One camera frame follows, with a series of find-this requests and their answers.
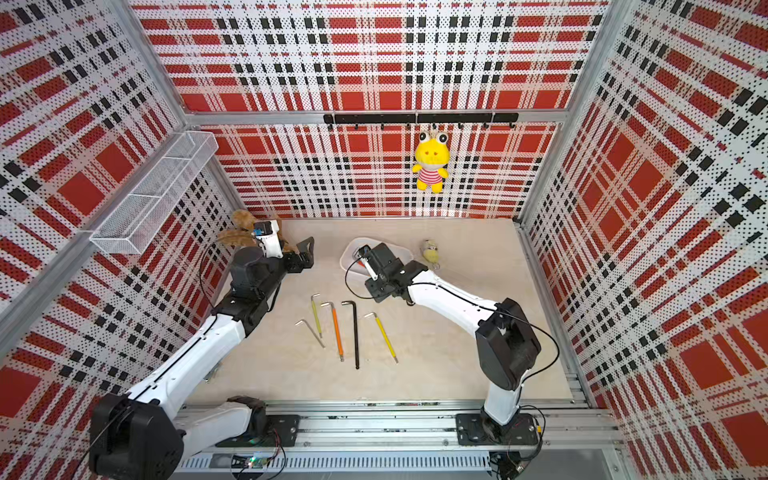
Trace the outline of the yellow handled hex key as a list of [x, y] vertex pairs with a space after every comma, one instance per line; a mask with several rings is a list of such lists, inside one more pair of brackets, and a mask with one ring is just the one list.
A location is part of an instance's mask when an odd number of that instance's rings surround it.
[[390, 355], [392, 356], [392, 358], [394, 359], [396, 364], [399, 363], [399, 361], [397, 359], [396, 352], [395, 352], [395, 350], [394, 350], [394, 348], [393, 348], [393, 346], [392, 346], [392, 344], [391, 344], [391, 342], [389, 340], [387, 332], [386, 332], [386, 330], [385, 330], [385, 328], [383, 326], [383, 323], [382, 323], [381, 319], [379, 318], [379, 316], [375, 312], [370, 312], [368, 314], [365, 314], [363, 317], [364, 318], [371, 317], [371, 318], [373, 318], [375, 320], [375, 322], [376, 322], [376, 324], [377, 324], [377, 326], [378, 326], [378, 328], [379, 328], [379, 330], [381, 332], [381, 335], [382, 335], [382, 337], [383, 337], [383, 339], [384, 339], [384, 341], [385, 341], [385, 343], [387, 345], [387, 348], [389, 350]]

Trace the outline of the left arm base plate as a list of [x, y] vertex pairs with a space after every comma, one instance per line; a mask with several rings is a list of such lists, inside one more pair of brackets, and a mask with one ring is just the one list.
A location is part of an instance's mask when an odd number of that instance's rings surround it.
[[296, 444], [299, 426], [299, 415], [267, 415], [263, 426], [258, 431], [247, 430], [245, 433], [224, 439], [215, 444], [218, 448], [267, 448], [276, 447], [277, 443], [284, 448]]

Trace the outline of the long black hex key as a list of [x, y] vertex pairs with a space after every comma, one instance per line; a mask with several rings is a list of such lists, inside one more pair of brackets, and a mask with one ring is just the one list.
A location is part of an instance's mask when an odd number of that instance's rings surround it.
[[344, 306], [349, 306], [352, 309], [352, 321], [353, 321], [353, 347], [354, 347], [354, 362], [355, 369], [360, 369], [360, 349], [359, 349], [359, 327], [358, 327], [358, 313], [356, 302], [352, 300], [345, 300], [341, 302]]

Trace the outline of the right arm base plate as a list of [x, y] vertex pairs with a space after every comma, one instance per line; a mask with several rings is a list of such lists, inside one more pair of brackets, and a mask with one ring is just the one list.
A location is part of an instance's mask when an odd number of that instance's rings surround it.
[[518, 412], [504, 425], [493, 421], [484, 411], [455, 416], [458, 443], [461, 446], [535, 446], [539, 442], [534, 417]]

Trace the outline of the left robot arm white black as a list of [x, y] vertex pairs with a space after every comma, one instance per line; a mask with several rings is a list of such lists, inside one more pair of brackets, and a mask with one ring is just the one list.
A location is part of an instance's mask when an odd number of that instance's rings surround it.
[[244, 247], [232, 259], [229, 293], [176, 353], [127, 392], [104, 396], [90, 420], [89, 470], [110, 479], [167, 479], [178, 465], [223, 440], [267, 434], [262, 401], [235, 396], [184, 421], [187, 398], [271, 312], [283, 279], [314, 265], [314, 239], [267, 256]]

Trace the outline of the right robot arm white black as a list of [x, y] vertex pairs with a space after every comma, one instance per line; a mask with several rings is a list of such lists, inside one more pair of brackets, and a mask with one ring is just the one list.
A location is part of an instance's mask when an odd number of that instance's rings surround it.
[[501, 441], [514, 422], [524, 418], [525, 383], [559, 361], [554, 336], [532, 324], [518, 302], [473, 295], [416, 260], [403, 263], [385, 243], [363, 245], [352, 263], [362, 265], [369, 275], [365, 287], [370, 300], [381, 303], [393, 297], [428, 308], [475, 339], [479, 365], [489, 381], [480, 420], [486, 435]]

